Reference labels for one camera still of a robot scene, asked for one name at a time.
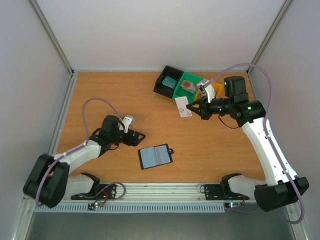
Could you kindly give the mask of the white card with red flowers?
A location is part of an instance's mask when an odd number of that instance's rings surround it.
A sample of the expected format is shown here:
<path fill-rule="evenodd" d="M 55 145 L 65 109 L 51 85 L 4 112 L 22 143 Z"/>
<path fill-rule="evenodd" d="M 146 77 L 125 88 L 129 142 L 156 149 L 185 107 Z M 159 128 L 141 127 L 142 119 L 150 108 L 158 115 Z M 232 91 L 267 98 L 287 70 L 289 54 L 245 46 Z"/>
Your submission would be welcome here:
<path fill-rule="evenodd" d="M 192 112 L 187 109 L 187 105 L 189 104 L 189 102 L 186 96 L 176 97 L 174 100 L 180 117 L 186 118 L 192 116 Z"/>

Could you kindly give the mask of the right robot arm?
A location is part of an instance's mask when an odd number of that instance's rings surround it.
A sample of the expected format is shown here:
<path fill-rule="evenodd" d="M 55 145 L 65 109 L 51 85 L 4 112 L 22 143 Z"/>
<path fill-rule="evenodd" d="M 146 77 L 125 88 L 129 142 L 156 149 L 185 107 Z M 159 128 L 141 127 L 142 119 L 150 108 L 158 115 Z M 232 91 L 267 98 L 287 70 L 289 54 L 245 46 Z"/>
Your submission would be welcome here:
<path fill-rule="evenodd" d="M 224 98 L 216 98 L 215 90 L 207 79 L 197 83 L 202 97 L 187 105 L 187 109 L 203 120 L 212 115 L 229 115 L 250 140 L 262 166 L 265 180 L 232 173 L 222 177 L 220 191 L 225 198 L 236 194 L 255 200 L 265 212 L 299 201 L 309 188 L 306 177 L 299 177 L 284 157 L 266 119 L 266 111 L 258 100 L 249 100 L 245 79 L 241 76 L 226 77 Z"/>

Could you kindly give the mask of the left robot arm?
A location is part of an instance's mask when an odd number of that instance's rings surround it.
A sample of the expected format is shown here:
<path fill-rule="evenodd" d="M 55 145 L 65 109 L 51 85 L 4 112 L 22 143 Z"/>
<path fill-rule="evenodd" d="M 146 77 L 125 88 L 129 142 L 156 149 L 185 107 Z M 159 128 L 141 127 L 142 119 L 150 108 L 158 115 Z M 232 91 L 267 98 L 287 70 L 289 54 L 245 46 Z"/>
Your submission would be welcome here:
<path fill-rule="evenodd" d="M 116 150 L 120 144 L 138 146 L 146 136 L 129 128 L 132 121 L 129 115 L 123 119 L 107 115 L 101 127 L 80 145 L 60 154 L 40 155 L 23 186 L 23 193 L 49 208 L 75 195 L 96 199 L 102 193 L 98 177 L 87 172 L 74 177 L 70 174 L 83 164 Z"/>

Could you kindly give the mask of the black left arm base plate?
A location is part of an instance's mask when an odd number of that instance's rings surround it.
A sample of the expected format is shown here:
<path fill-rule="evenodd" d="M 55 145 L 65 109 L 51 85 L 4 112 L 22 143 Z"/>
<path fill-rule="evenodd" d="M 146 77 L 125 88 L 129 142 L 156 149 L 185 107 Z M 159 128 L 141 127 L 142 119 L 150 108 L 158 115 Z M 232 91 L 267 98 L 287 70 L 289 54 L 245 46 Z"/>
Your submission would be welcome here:
<path fill-rule="evenodd" d="M 80 193 L 75 194 L 70 197 L 71 200 L 80 201 L 80 200 L 114 200 L 117 193 L 117 184 L 100 184 L 96 192 L 89 193 Z"/>

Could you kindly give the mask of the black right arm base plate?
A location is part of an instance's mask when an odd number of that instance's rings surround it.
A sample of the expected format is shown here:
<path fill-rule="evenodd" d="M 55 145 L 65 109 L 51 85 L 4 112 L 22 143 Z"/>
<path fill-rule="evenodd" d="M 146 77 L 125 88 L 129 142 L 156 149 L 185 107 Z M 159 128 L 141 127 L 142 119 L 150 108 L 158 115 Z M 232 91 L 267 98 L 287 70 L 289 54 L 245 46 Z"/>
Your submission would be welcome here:
<path fill-rule="evenodd" d="M 242 201 L 249 200 L 247 196 L 243 196 L 239 193 L 224 193 L 220 184 L 203 184 L 199 188 L 200 192 L 205 195 L 206 201 Z"/>

